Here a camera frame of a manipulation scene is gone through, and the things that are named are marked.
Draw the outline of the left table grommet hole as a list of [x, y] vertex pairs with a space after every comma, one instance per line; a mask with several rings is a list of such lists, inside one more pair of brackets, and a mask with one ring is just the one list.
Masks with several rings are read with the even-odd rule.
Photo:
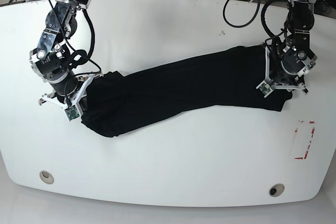
[[45, 170], [42, 170], [39, 173], [39, 177], [45, 184], [48, 184], [48, 185], [53, 184], [55, 181], [53, 175]]

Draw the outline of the black t-shirt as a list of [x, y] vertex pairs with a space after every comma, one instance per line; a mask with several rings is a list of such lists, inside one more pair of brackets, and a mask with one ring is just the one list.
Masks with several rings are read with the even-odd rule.
[[262, 46], [237, 46], [123, 76], [108, 72], [87, 87], [82, 124], [116, 137], [180, 113], [215, 105], [280, 112], [292, 98], [287, 90], [264, 96]]

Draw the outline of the table grommet hole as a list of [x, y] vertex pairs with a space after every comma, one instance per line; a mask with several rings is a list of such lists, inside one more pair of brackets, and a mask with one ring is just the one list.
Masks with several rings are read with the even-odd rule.
[[275, 184], [269, 189], [269, 196], [278, 197], [285, 190], [285, 186], [283, 184]]
[[53, 175], [45, 170], [42, 170], [39, 173], [39, 177], [45, 184], [48, 184], [48, 185], [53, 184], [55, 181]]

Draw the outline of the red tape rectangle marking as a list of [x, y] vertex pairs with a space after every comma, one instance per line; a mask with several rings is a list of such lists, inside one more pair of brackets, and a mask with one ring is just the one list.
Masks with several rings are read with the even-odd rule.
[[291, 156], [296, 160], [306, 159], [313, 139], [315, 121], [299, 121], [293, 137]]

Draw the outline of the right table grommet hole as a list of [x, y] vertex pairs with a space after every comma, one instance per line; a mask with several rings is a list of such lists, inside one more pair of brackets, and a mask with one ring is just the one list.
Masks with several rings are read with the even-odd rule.
[[269, 196], [278, 197], [285, 190], [285, 186], [283, 184], [275, 184], [269, 189]]

